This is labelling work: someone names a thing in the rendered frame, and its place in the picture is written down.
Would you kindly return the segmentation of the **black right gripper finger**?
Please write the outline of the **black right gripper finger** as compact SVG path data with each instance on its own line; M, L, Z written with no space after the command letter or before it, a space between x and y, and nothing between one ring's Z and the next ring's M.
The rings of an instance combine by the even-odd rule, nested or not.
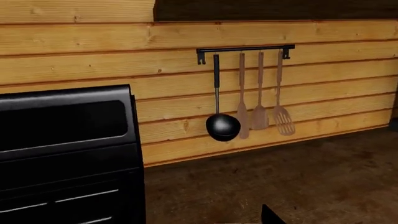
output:
M285 222L275 214L267 205L262 205L261 210L262 224L285 224Z

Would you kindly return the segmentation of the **slotted wooden spatula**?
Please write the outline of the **slotted wooden spatula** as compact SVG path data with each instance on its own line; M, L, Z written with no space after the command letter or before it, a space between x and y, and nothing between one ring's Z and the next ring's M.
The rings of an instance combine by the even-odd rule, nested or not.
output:
M282 67L283 67L283 51L279 50L277 61L276 76L276 105L274 107L273 118L279 134L283 136L291 136L295 134L295 126L289 112L280 105L280 91L282 83Z

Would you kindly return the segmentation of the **wide wooden spatula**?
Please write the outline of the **wide wooden spatula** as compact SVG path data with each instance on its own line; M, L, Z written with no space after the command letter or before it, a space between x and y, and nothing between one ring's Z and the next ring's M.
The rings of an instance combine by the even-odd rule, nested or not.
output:
M269 118L266 108L262 106L262 84L264 76L264 53L258 53L258 80L257 80L257 106L252 111L252 130L263 130L269 126Z

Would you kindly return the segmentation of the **black metal ladle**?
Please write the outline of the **black metal ladle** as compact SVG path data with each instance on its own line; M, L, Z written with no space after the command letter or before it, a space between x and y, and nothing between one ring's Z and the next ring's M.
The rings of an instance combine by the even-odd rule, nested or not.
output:
M206 119L206 130L216 141L226 142L234 139L241 130L241 124L235 117L220 113L220 58L213 56L214 63L214 88L215 88L215 114Z

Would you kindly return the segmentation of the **narrow wooden spatula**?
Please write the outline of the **narrow wooden spatula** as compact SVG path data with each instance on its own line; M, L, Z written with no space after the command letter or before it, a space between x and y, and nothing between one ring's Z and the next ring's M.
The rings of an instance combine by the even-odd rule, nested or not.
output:
M239 86L240 86L240 101L237 108L237 119L241 124L241 130L239 137L241 139L247 139L249 137L249 126L248 126L248 111L246 104L244 103L244 74L245 74L245 54L239 54Z

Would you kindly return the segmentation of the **black wall utensil rail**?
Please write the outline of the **black wall utensil rail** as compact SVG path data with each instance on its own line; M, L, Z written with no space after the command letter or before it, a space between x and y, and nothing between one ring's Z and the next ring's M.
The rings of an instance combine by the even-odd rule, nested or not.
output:
M198 48L196 49L197 64L205 65L206 53L215 52L245 52L253 50L282 50L282 58L290 59L289 51L295 49L295 44L273 45L273 46L249 46L249 47L230 47L230 48Z

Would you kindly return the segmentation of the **dark wooden wall cabinet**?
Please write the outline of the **dark wooden wall cabinet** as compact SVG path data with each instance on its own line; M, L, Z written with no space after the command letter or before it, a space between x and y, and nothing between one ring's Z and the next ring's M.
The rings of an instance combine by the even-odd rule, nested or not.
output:
M398 0L155 0L156 22L398 19Z

